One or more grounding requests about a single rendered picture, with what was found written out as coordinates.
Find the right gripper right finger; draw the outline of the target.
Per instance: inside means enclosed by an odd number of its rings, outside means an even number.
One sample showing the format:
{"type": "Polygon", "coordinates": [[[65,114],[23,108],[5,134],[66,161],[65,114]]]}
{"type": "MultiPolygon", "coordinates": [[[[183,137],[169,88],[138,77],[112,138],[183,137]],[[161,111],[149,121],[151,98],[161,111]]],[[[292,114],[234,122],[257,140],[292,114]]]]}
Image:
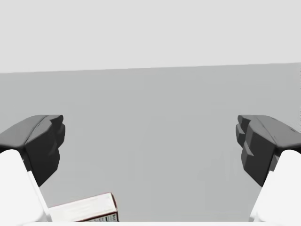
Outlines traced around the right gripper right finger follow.
{"type": "Polygon", "coordinates": [[[301,222],[301,133],[266,115],[239,115],[244,171],[261,187],[251,222],[301,222]]]}

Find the red and white carton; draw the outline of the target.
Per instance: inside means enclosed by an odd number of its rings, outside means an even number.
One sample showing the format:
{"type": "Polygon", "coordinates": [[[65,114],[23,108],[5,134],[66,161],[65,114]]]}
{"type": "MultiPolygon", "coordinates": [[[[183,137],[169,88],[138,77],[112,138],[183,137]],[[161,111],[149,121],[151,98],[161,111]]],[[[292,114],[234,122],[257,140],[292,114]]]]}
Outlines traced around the red and white carton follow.
{"type": "Polygon", "coordinates": [[[49,208],[54,222],[118,222],[117,204],[112,193],[103,193],[89,198],[49,208]]]}

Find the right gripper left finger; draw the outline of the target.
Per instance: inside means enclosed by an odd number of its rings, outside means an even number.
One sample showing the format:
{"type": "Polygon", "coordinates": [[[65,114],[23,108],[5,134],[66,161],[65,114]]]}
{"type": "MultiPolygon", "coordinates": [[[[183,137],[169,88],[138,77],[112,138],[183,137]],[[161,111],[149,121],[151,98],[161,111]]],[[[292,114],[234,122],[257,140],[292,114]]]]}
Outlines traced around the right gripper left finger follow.
{"type": "Polygon", "coordinates": [[[0,222],[51,222],[40,187],[56,172],[62,115],[34,115],[0,133],[0,222]]]}

